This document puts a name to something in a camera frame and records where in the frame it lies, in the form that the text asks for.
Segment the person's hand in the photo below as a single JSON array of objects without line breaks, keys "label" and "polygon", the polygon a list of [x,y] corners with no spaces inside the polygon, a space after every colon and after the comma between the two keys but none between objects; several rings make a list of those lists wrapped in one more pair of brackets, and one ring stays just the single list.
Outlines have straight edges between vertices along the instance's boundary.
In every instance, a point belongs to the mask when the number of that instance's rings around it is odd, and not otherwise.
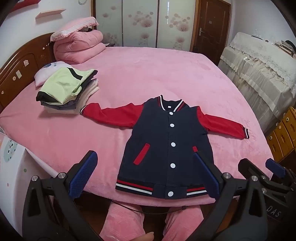
[{"label": "person's hand", "polygon": [[140,237],[136,237],[132,239],[131,241],[153,241],[154,240],[154,232],[146,233],[145,235],[142,235]]}]

